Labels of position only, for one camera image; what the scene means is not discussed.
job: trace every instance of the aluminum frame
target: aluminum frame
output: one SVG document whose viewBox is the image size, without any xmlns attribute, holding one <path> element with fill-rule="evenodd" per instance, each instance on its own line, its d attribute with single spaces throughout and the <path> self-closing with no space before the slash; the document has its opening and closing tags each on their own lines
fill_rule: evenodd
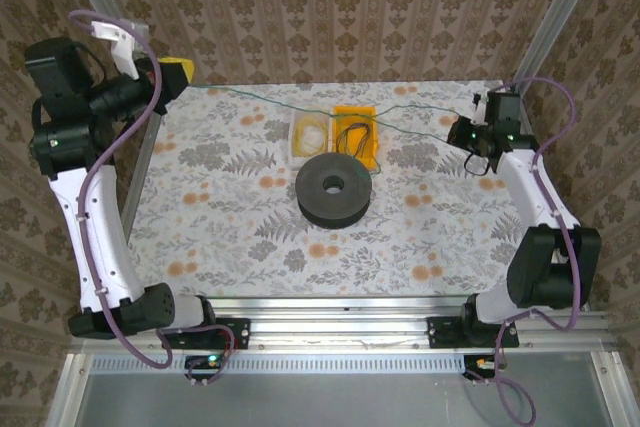
<svg viewBox="0 0 640 427">
<path fill-rule="evenodd" d="M 122 230 L 124 231 L 124 238 L 129 241 L 131 236 L 131 230 L 133 229 L 133 222 L 136 219 L 136 212 L 138 211 L 138 203 L 140 202 L 140 196 L 142 195 L 142 188 L 144 187 L 144 179 L 147 176 L 147 169 L 149 168 L 149 162 L 151 161 L 151 155 L 153 154 L 153 146 L 156 143 L 156 137 L 158 131 L 162 125 L 162 116 L 155 112 L 151 114 L 149 122 L 147 123 L 147 129 L 144 132 L 144 140 L 140 146 L 140 152 L 138 153 L 138 160 L 136 166 L 133 169 L 133 175 L 131 176 L 131 183 L 127 190 L 127 197 L 122 207 Z"/>
<path fill-rule="evenodd" d="M 403 355 L 408 360 L 429 354 L 490 352 L 491 349 L 431 349 L 426 317 L 456 315 L 464 296 L 362 298 L 211 298 L 218 316 L 248 317 L 252 321 L 249 353 L 301 355 Z M 566 323 L 568 311 L 551 311 Z M 558 332 L 540 318 L 516 322 L 521 345 L 509 356 L 531 353 L 589 352 L 600 372 L 598 384 L 614 425 L 640 425 L 640 413 L 629 381 L 615 351 L 615 339 L 602 312 L 581 313 L 570 332 Z M 130 338 L 145 354 L 162 355 L 153 333 Z M 76 422 L 91 363 L 96 355 L 120 355 L 117 341 L 74 339 L 56 391 L 47 426 Z M 194 353 L 176 350 L 177 355 Z"/>
<path fill-rule="evenodd" d="M 558 39 L 577 3 L 578 0 L 553 0 L 551 2 L 531 44 L 529 44 L 527 52 L 518 66 L 514 76 L 515 79 L 530 77 L 539 72 L 544 59 L 549 55 L 553 44 Z M 522 97 L 524 97 L 530 85 L 531 82 L 523 82 L 519 85 L 518 92 Z"/>
</svg>

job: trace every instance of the black tape roll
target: black tape roll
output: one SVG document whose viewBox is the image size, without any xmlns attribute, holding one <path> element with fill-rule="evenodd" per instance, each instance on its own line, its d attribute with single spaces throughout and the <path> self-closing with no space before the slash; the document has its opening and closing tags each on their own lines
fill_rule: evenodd
<svg viewBox="0 0 640 427">
<path fill-rule="evenodd" d="M 325 229 L 343 229 L 367 212 L 371 174 L 346 154 L 321 154 L 305 163 L 296 177 L 298 206 L 305 218 Z"/>
</svg>

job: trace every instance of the gray leaf pattern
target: gray leaf pattern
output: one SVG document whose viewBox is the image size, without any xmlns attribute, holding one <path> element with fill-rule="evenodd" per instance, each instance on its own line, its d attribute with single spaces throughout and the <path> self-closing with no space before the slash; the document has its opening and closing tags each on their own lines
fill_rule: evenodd
<svg viewBox="0 0 640 427">
<path fill-rule="evenodd" d="M 265 219 L 255 235 L 272 240 L 293 240 L 297 235 L 309 230 L 309 222 L 299 212 L 287 210 L 286 213 L 274 212 Z"/>
<path fill-rule="evenodd" d="M 224 164 L 222 155 L 229 154 L 229 144 L 212 142 L 197 145 L 195 149 L 185 149 L 180 152 L 179 161 L 189 167 L 203 166 L 208 171 L 219 169 Z"/>
<path fill-rule="evenodd" d="M 264 153 L 257 149 L 253 149 L 253 152 L 243 150 L 236 154 L 234 159 L 227 162 L 222 170 L 240 175 L 257 175 L 263 169 L 268 169 L 275 164 L 274 154 L 269 154 L 268 150 L 265 150 Z"/>
<path fill-rule="evenodd" d="M 247 255 L 252 259 L 262 262 L 271 252 L 275 252 L 276 250 L 278 250 L 278 248 L 272 242 L 263 240 L 259 244 L 251 246 Z"/>
<path fill-rule="evenodd" d="M 496 262 L 500 262 L 501 264 L 508 265 L 511 263 L 513 259 L 513 254 L 516 253 L 516 248 L 512 244 L 507 244 L 506 242 L 502 242 L 497 247 L 494 247 L 491 250 L 491 258 Z"/>
<path fill-rule="evenodd" d="M 405 85 L 403 95 L 396 83 L 238 89 L 303 108 L 353 99 L 379 112 L 417 103 L 469 115 L 473 94 L 496 83 Z M 289 110 L 195 88 L 176 105 L 158 132 L 163 148 L 152 156 L 130 239 L 145 282 L 210 296 L 411 296 L 469 294 L 504 278 L 522 235 L 518 215 L 492 173 L 480 184 L 464 172 L 463 152 L 380 125 L 382 172 L 372 177 L 367 214 L 326 231 L 297 206 Z M 445 138 L 446 115 L 397 108 L 384 120 Z M 37 229 L 24 220 L 23 233 Z"/>
<path fill-rule="evenodd" d="M 491 231 L 491 238 L 515 243 L 522 236 L 521 231 L 520 219 L 514 215 L 502 214 Z"/>
<path fill-rule="evenodd" d="M 264 138 L 269 142 L 287 140 L 289 137 L 289 122 L 283 122 L 282 120 L 268 120 L 264 123 L 263 128 L 267 131 Z"/>
<path fill-rule="evenodd" d="M 421 172 L 436 168 L 433 157 L 438 155 L 435 145 L 425 142 L 421 144 L 403 145 L 400 149 L 392 149 L 387 154 L 387 161 L 399 167 L 416 167 Z"/>
<path fill-rule="evenodd" d="M 289 267 L 291 272 L 302 272 L 307 265 L 307 261 L 304 258 L 304 252 L 296 249 L 287 253 L 283 264 Z"/>
</svg>

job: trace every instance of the black wire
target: black wire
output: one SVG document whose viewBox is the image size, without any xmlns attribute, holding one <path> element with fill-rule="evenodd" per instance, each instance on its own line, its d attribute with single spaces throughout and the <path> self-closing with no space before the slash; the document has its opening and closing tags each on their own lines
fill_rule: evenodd
<svg viewBox="0 0 640 427">
<path fill-rule="evenodd" d="M 87 54 L 89 57 L 91 57 L 95 61 L 96 64 L 98 64 L 98 66 L 100 67 L 100 70 L 102 70 L 102 80 L 100 81 L 100 84 L 103 83 L 105 80 L 107 80 L 107 68 L 104 66 L 102 61 L 98 58 L 98 56 L 96 54 L 94 54 L 93 52 L 91 52 L 89 47 L 87 47 L 86 45 L 84 45 L 81 42 L 74 42 L 73 46 L 76 49 L 82 50 L 85 54 Z"/>
<path fill-rule="evenodd" d="M 488 159 L 487 159 L 487 165 L 486 165 L 486 167 L 484 168 L 484 172 L 482 172 L 481 174 L 478 174 L 478 173 L 476 173 L 476 172 L 471 172 L 471 171 L 467 168 L 467 165 L 469 164 L 469 161 L 471 160 L 471 157 L 473 157 L 474 155 L 475 155 L 475 154 L 473 154 L 473 153 L 469 154 L 469 156 L 466 158 L 466 160 L 464 161 L 464 164 L 462 164 L 462 166 L 464 167 L 464 170 L 465 170 L 468 174 L 474 175 L 474 176 L 476 176 L 476 177 L 484 177 L 484 176 L 485 176 L 485 175 L 487 175 L 487 173 L 489 172 L 490 164 L 489 164 L 489 160 L 488 160 Z"/>
<path fill-rule="evenodd" d="M 369 141 L 369 137 L 371 136 L 371 127 L 369 126 L 369 124 L 366 124 L 364 122 L 356 122 L 354 124 L 351 124 L 342 132 L 340 132 L 340 135 L 338 135 L 338 138 L 336 139 L 337 152 L 340 152 L 340 144 L 344 142 L 344 145 L 345 145 L 344 153 L 346 153 L 346 150 L 349 147 L 349 132 L 356 129 L 365 129 L 365 133 L 360 139 L 360 142 L 358 143 L 358 147 L 356 148 L 356 152 L 353 155 L 353 157 L 357 157 L 358 155 L 364 154 L 364 148 L 367 142 Z"/>
</svg>

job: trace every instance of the green wire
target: green wire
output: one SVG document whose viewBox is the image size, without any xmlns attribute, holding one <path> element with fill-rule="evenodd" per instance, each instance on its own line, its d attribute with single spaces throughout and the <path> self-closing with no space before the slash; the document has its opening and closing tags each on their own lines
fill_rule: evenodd
<svg viewBox="0 0 640 427">
<path fill-rule="evenodd" d="M 447 141 L 445 139 L 441 139 L 440 137 L 438 137 L 437 135 L 433 135 L 433 134 L 428 134 L 425 132 L 414 132 L 412 130 L 404 130 L 401 129 L 400 127 L 396 127 L 395 125 L 391 125 L 391 124 L 387 124 L 386 122 L 382 122 L 381 120 L 378 120 L 377 118 L 388 114 L 389 112 L 391 112 L 394 109 L 399 109 L 399 108 L 406 108 L 406 109 L 432 109 L 432 110 L 440 110 L 443 112 L 450 112 L 456 115 L 460 115 L 458 114 L 455 110 L 453 109 L 447 109 L 444 107 L 436 107 L 433 105 L 394 105 L 390 108 L 388 108 L 387 110 L 384 110 L 382 112 L 380 112 L 379 114 L 376 115 L 366 115 L 366 114 L 331 114 L 329 112 L 326 112 L 324 110 L 319 110 L 319 109 L 303 109 L 302 107 L 296 107 L 295 105 L 290 105 L 284 102 L 280 102 L 279 100 L 274 100 L 274 99 L 269 99 L 267 97 L 262 97 L 258 94 L 254 94 L 253 92 L 246 92 L 244 90 L 238 90 L 238 89 L 234 89 L 232 87 L 225 87 L 223 85 L 192 85 L 191 87 L 196 87 L 199 89 L 218 89 L 218 90 L 226 90 L 228 92 L 234 92 L 236 94 L 240 94 L 240 95 L 246 95 L 248 97 L 253 97 L 254 99 L 258 99 L 261 100 L 263 102 L 268 102 L 270 104 L 275 104 L 275 105 L 279 105 L 281 107 L 286 107 L 288 109 L 293 109 L 293 110 L 297 110 L 298 112 L 305 112 L 308 114 L 322 114 L 322 115 L 326 115 L 328 117 L 331 117 L 333 119 L 336 118 L 340 118 L 340 117 L 360 117 L 363 119 L 368 119 L 368 120 L 375 120 L 379 125 L 383 125 L 385 127 L 389 127 L 390 129 L 394 129 L 400 133 L 403 134 L 408 134 L 408 135 L 420 135 L 422 137 L 431 137 L 435 140 L 439 140 L 440 142 L 443 143 L 447 143 Z"/>
</svg>

